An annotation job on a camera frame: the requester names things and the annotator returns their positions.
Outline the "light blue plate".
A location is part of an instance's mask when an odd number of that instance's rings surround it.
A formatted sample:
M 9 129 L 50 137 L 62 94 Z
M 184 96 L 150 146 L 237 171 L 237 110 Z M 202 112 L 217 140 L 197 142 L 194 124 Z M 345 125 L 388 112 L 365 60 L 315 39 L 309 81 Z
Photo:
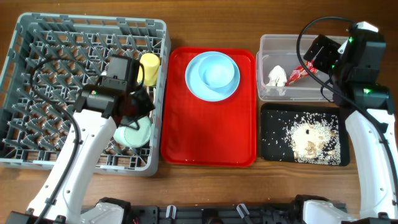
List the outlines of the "light blue plate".
M 240 82 L 240 71 L 237 63 L 230 57 L 234 64 L 234 78 L 231 83 L 223 88 L 210 89 L 200 80 L 198 66 L 203 60 L 203 54 L 195 56 L 189 63 L 185 71 L 185 82 L 188 89 L 197 98 L 204 101 L 222 101 L 229 98 L 238 88 Z

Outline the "white plastic spoon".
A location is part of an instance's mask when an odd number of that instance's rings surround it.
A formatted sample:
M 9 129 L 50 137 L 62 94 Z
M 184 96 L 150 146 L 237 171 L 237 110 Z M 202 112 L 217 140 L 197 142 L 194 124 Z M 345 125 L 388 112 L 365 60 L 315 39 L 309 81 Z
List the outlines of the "white plastic spoon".
M 149 93 L 150 93 L 150 96 L 152 97 L 152 104 L 154 105 L 155 104 L 155 96 L 156 96 L 156 87 L 150 86 Z M 154 109 L 149 114 L 149 118 L 151 121 L 154 120 L 154 112 L 155 112 L 155 106 L 154 106 Z

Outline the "yellow plastic cup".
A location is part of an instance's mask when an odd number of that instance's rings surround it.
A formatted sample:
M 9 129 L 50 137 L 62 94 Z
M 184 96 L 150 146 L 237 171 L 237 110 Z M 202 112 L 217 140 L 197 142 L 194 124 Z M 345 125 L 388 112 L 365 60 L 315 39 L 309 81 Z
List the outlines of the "yellow plastic cup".
M 142 55 L 139 62 L 144 66 L 144 68 L 139 67 L 137 81 L 144 81 L 145 86 L 156 85 L 160 58 L 153 53 L 145 53 Z

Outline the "white tissue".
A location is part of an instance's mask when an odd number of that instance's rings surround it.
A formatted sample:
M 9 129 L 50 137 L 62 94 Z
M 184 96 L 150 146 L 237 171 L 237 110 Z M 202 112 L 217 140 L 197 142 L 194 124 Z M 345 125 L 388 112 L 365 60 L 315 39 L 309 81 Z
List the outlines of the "white tissue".
M 285 70 L 280 66 L 275 66 L 269 73 L 269 82 L 267 86 L 285 86 L 287 76 Z

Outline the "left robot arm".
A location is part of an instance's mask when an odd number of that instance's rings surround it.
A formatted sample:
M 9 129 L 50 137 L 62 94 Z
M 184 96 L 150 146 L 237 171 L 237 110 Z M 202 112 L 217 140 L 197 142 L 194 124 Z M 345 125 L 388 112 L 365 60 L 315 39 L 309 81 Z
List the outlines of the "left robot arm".
M 133 223 L 131 204 L 105 197 L 82 212 L 83 197 L 100 155 L 124 117 L 139 119 L 154 109 L 144 87 L 120 90 L 87 85 L 80 90 L 72 126 L 47 180 L 24 213 L 7 223 Z

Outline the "light blue bowl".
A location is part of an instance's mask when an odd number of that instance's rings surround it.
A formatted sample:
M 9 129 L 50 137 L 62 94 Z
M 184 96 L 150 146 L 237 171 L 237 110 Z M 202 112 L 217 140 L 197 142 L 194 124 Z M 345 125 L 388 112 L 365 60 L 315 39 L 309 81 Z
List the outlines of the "light blue bowl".
M 210 89 L 223 88 L 234 78 L 234 64 L 220 52 L 205 52 L 198 66 L 200 80 Z

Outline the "mint green bowl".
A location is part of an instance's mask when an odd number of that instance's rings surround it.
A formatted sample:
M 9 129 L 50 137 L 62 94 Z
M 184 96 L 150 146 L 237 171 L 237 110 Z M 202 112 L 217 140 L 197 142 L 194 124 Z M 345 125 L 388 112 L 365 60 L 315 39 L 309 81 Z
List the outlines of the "mint green bowl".
M 126 147 L 142 147 L 150 139 L 151 121 L 148 116 L 144 116 L 137 121 L 129 124 L 120 124 L 113 134 L 114 140 Z

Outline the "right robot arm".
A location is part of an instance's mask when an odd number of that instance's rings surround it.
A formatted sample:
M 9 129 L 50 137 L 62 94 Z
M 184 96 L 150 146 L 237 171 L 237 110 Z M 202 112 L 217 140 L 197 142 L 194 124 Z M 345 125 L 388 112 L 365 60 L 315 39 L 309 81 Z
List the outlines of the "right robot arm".
M 296 54 L 307 74 L 330 90 L 335 105 L 350 110 L 345 128 L 353 144 L 361 206 L 358 223 L 397 223 L 397 144 L 391 91 L 377 84 L 386 41 L 377 27 L 349 21 L 343 44 L 319 35 L 305 55 L 299 33 Z

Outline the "red candy wrapper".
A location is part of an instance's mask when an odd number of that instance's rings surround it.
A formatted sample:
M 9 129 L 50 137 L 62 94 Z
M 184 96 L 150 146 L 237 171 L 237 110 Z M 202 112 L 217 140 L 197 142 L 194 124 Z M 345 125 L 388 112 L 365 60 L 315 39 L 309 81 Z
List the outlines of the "red candy wrapper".
M 305 61 L 305 66 L 313 73 L 316 74 L 318 70 L 313 66 L 313 61 Z M 290 86 L 294 82 L 299 81 L 308 76 L 307 71 L 304 69 L 302 65 L 296 67 L 291 73 L 290 77 L 288 77 L 285 86 Z

